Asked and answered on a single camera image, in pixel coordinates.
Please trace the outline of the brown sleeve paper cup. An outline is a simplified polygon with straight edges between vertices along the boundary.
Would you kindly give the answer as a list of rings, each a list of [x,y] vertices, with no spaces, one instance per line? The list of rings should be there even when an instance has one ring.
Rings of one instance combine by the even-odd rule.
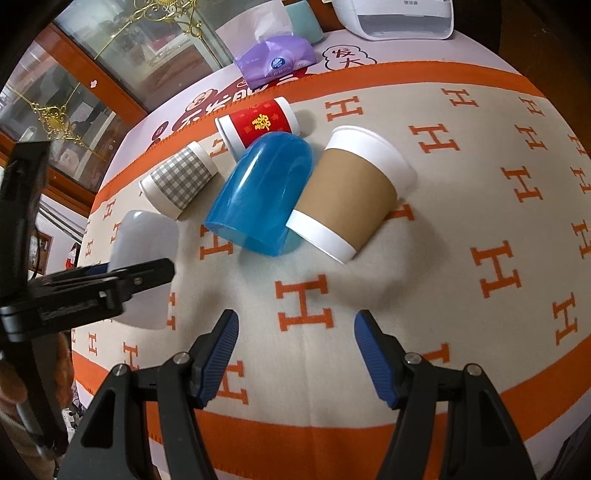
[[[360,126],[339,126],[332,130],[287,228],[346,264],[416,182],[414,167],[388,140]]]

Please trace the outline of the teal cup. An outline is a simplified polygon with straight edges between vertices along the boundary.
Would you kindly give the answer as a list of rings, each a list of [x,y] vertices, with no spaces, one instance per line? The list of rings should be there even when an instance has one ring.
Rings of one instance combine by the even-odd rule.
[[[315,45],[324,40],[324,31],[308,1],[297,1],[286,6],[294,35]]]

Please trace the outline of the white plastic cup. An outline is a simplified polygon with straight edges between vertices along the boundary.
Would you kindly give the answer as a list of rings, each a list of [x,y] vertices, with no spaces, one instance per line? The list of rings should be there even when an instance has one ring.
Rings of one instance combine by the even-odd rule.
[[[119,225],[108,270],[130,267],[148,261],[176,259],[179,229],[175,220],[153,212],[129,211]],[[161,286],[134,293],[123,303],[118,323],[149,330],[166,327],[171,280]]]

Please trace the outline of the blue translucent plastic cup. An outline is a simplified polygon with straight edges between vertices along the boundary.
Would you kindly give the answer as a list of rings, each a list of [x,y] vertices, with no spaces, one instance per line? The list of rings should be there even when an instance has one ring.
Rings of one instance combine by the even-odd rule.
[[[314,170],[311,145],[286,132],[263,135],[239,159],[214,200],[204,227],[249,251],[276,257],[287,219]]]

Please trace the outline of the white appliance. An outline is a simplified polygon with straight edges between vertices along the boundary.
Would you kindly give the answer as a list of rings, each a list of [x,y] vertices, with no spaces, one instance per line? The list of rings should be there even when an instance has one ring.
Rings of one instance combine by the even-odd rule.
[[[334,0],[339,22],[372,41],[446,40],[454,32],[454,6],[444,0]]]

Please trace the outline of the orange beige H blanket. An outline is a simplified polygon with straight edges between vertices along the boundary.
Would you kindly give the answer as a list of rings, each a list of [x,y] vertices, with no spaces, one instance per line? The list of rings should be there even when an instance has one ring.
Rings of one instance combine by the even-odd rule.
[[[176,276],[154,330],[105,321],[76,330],[84,401],[119,363],[158,365],[238,312],[238,344],[198,415],[223,473],[252,479],[372,479],[396,415],[374,390],[353,337],[368,309],[405,348],[452,368],[481,365],[538,475],[590,414],[590,149],[525,77],[463,63],[382,63],[311,74],[264,91],[286,97],[322,151],[361,126],[392,143],[415,190],[341,264],[305,242],[249,252],[204,218],[235,161],[213,119],[256,104],[197,90],[181,127],[152,143],[133,131],[100,188],[81,262],[106,261],[138,182],[195,141],[218,174],[181,217]]]

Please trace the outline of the grey plaid paper cup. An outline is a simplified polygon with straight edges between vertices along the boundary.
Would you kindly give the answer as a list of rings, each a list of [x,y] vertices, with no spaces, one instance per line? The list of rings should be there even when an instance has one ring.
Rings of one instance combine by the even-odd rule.
[[[157,212],[176,220],[217,173],[211,156],[193,141],[140,180],[139,188]]]

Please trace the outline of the purple tissue pack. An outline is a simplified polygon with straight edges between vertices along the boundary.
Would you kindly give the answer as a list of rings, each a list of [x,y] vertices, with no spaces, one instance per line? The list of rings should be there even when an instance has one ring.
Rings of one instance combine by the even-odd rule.
[[[281,1],[266,1],[245,10],[220,26],[216,34],[252,90],[317,63],[311,43],[294,35]]]

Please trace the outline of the red paper cup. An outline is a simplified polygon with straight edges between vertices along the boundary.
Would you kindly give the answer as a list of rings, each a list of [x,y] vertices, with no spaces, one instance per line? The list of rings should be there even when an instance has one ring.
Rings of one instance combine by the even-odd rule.
[[[301,135],[297,116],[284,97],[276,97],[256,106],[217,117],[214,124],[235,160],[242,158],[245,150],[267,133]]]

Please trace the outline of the glass cabinet with orange frame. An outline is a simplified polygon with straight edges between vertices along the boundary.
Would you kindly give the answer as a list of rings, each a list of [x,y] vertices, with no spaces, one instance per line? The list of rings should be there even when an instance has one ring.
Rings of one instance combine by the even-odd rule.
[[[46,194],[87,215],[125,135],[228,65],[228,1],[5,1],[1,155],[52,144]]]

